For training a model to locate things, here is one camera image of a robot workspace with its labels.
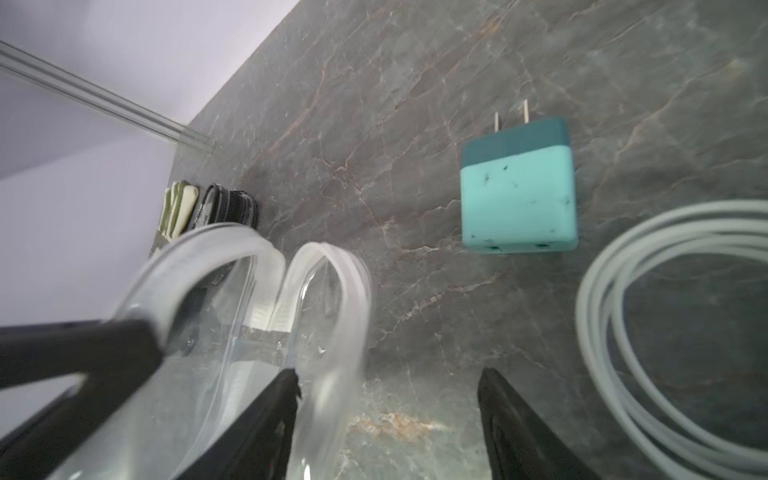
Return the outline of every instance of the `clear plastic bag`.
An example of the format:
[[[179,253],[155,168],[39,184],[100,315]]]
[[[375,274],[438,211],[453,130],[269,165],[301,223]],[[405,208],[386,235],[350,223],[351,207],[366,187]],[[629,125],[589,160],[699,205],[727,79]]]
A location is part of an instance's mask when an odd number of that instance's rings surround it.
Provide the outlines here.
[[[237,224],[193,230],[152,258],[114,321],[149,319],[166,358],[51,478],[175,478],[282,368],[296,368],[303,387],[290,464],[329,475],[362,382],[370,277],[350,253],[317,243],[300,249],[285,283],[284,273],[283,255]],[[316,299],[322,318],[302,308]],[[329,403],[333,391],[345,398]]]

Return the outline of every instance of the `marble countertop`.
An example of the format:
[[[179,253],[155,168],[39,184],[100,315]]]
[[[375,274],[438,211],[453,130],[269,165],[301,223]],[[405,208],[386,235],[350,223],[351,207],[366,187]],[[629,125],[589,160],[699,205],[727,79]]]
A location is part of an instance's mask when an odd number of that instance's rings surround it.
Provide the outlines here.
[[[302,0],[191,127],[172,177],[246,190],[293,255],[326,241],[377,289],[337,478],[490,478],[476,389],[499,369],[603,478],[658,478],[581,361],[574,298],[612,239],[685,204],[768,195],[768,5],[638,0]],[[460,149],[567,119],[580,245],[461,243]],[[768,274],[690,258],[627,294],[641,362],[695,421],[768,445]]]

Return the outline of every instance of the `white wall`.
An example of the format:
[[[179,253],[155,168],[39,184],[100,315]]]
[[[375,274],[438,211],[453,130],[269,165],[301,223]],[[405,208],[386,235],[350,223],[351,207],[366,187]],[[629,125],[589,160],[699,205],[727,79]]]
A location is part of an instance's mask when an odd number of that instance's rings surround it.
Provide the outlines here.
[[[1,179],[0,325],[109,318],[149,256],[173,157],[127,131]]]
[[[186,124],[298,0],[0,0],[0,40]]]
[[[150,253],[174,152],[0,73],[0,326],[108,318]],[[0,391],[0,436],[71,384]]]

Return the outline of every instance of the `teal power adapter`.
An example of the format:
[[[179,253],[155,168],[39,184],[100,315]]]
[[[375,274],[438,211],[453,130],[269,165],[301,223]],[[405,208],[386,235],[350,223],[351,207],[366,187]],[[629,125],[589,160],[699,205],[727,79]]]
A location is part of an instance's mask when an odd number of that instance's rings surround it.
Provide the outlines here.
[[[574,166],[560,117],[467,143],[462,150],[462,240],[477,253],[563,252],[578,244]]]

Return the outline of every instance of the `white cable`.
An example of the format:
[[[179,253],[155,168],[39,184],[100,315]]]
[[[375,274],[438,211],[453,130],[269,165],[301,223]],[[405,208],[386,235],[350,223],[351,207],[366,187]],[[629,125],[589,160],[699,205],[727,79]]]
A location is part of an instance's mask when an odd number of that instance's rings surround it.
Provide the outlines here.
[[[624,291],[638,277],[675,257],[699,253],[768,263],[768,201],[728,200],[672,210],[614,240],[589,267],[579,287],[576,331],[581,355],[621,428],[671,478],[765,479],[768,452],[722,439],[673,406],[638,362],[624,325]],[[654,418],[624,386],[608,353],[609,323],[637,383],[686,435]]]

